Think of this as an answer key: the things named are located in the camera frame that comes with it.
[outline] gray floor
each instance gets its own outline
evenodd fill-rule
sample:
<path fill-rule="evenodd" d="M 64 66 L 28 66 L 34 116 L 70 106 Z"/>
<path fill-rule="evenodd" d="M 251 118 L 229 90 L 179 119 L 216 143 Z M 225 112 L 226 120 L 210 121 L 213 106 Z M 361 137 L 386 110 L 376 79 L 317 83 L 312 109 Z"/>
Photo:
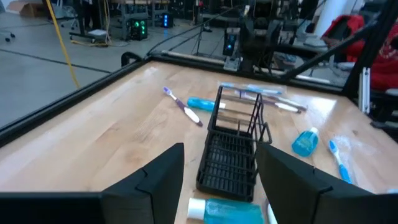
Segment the gray floor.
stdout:
<path fill-rule="evenodd" d="M 125 51 L 131 51 L 139 55 L 145 55 L 156 43 L 181 33 L 188 29 L 188 23 L 176 22 L 172 29 L 160 27 L 149 28 L 149 38 L 143 41 L 131 41 L 124 47 L 86 47 L 72 44 L 69 41 L 69 28 L 61 28 L 63 41 L 67 48 L 71 62 L 76 65 L 106 70 L 109 72 L 120 68 L 120 56 Z M 51 60 L 65 62 L 61 46 L 54 26 L 43 20 L 24 18 L 16 14 L 0 14 L 0 30 L 11 31 L 16 38 L 10 43 L 0 39 L 0 127 L 26 115 L 42 106 L 64 96 L 74 90 L 68 66 L 59 63 L 46 62 L 18 54 L 12 54 L 2 50 L 35 55 Z M 118 31 L 113 30 L 115 45 L 121 45 L 117 40 Z M 168 49 L 195 33 L 188 32 L 174 38 L 157 49 Z M 213 29 L 212 33 L 204 33 L 200 52 L 221 56 L 223 31 Z M 196 40 L 189 40 L 176 52 L 190 54 Z M 83 68 L 75 68 L 80 84 L 87 85 L 104 75 L 104 72 L 94 72 Z M 344 82 L 330 74 L 330 71 L 319 71 L 314 77 L 326 78 L 333 82 Z"/>

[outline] red fabric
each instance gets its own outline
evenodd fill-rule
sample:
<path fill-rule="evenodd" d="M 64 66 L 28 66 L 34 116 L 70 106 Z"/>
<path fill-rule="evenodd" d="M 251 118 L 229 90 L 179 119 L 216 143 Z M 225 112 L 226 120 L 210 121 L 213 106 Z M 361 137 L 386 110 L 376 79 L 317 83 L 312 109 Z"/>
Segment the red fabric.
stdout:
<path fill-rule="evenodd" d="M 325 32 L 324 36 L 335 26 L 343 17 L 349 17 L 347 25 L 351 28 L 351 35 L 364 26 L 361 16 L 340 16 Z M 371 67 L 371 88 L 374 90 L 386 91 L 390 88 L 398 88 L 398 50 L 391 47 L 391 40 L 398 36 L 398 24 L 395 24 L 379 54 L 375 58 Z M 359 40 L 345 49 L 348 61 L 355 62 L 365 46 L 364 40 Z"/>

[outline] small blue bottle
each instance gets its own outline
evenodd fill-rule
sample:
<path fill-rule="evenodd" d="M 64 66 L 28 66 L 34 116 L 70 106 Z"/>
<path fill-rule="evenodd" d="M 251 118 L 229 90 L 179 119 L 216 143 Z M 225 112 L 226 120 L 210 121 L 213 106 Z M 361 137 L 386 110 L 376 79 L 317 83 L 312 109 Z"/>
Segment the small blue bottle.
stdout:
<path fill-rule="evenodd" d="M 311 156 L 318 145 L 318 133 L 317 128 L 301 133 L 292 144 L 293 151 L 303 157 Z"/>
<path fill-rule="evenodd" d="M 211 198 L 190 198 L 188 218 L 203 220 L 206 224 L 263 224 L 259 205 Z"/>

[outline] toothpaste cap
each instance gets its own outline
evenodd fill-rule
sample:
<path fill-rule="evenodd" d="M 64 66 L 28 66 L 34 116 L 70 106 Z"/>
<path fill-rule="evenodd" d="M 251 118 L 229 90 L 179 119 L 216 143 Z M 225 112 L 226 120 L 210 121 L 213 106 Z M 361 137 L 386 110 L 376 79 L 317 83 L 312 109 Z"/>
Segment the toothpaste cap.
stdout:
<path fill-rule="evenodd" d="M 190 198 L 188 203 L 188 218 L 197 220 L 205 219 L 206 200 Z"/>
<path fill-rule="evenodd" d="M 312 127 L 312 128 L 310 129 L 310 131 L 311 131 L 312 133 L 316 134 L 317 136 L 319 135 L 319 130 L 318 130 L 317 128 Z"/>

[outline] wooden table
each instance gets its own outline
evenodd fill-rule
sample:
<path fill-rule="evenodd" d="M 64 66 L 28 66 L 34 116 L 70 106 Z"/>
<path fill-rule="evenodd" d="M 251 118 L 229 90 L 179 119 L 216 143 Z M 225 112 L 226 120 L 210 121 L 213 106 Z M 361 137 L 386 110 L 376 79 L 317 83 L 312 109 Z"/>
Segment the wooden table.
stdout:
<path fill-rule="evenodd" d="M 0 150 L 1 191 L 103 190 L 133 173 L 176 142 L 185 144 L 185 173 L 176 223 L 186 223 L 190 197 L 209 197 L 195 189 L 210 114 L 198 111 L 205 126 L 191 122 L 162 92 L 215 98 L 218 82 L 260 83 L 218 73 L 151 62 Z M 303 159 L 336 177 L 326 148 L 336 140 L 356 185 L 383 193 L 398 187 L 397 144 L 344 97 L 287 87 L 286 97 L 308 106 L 293 114 L 265 107 L 272 144 L 292 153 L 292 141 L 317 127 L 320 142 Z M 257 180 L 254 203 L 264 203 Z"/>

